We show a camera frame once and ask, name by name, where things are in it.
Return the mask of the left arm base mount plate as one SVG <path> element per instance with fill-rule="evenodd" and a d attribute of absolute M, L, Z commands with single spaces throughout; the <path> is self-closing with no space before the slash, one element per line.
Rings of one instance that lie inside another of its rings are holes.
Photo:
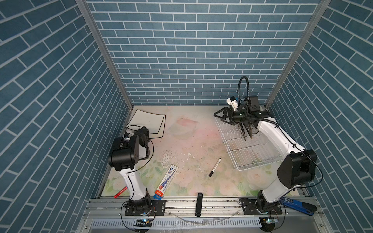
<path fill-rule="evenodd" d="M 136 200 L 130 201 L 125 209 L 126 216 L 163 216 L 165 213 L 165 200 Z"/>

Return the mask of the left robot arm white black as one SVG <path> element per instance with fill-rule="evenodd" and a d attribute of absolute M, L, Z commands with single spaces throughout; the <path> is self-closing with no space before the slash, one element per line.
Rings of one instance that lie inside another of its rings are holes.
<path fill-rule="evenodd" d="M 124 178 L 126 187 L 130 192 L 127 209 L 132 212 L 145 212 L 151 209 L 150 194 L 141 181 L 139 168 L 140 160 L 149 160 L 150 132 L 145 126 L 134 130 L 129 138 L 117 137 L 111 147 L 108 157 L 110 167 L 118 171 Z"/>

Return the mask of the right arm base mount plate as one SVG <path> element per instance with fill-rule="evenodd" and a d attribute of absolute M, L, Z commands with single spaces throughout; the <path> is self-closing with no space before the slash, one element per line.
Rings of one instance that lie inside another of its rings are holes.
<path fill-rule="evenodd" d="M 245 215 L 283 214 L 280 203 L 268 203 L 263 199 L 240 198 L 239 204 Z"/>

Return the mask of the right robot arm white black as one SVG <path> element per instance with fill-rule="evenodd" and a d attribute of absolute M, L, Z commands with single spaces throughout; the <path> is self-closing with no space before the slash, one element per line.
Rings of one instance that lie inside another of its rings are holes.
<path fill-rule="evenodd" d="M 275 180 L 260 190 L 255 211 L 267 214 L 285 201 L 285 196 L 315 178 L 317 154 L 292 139 L 274 116 L 259 105 L 258 97 L 247 95 L 226 100 L 227 106 L 216 111 L 218 129 L 234 168 L 243 171 L 279 162 Z"/>

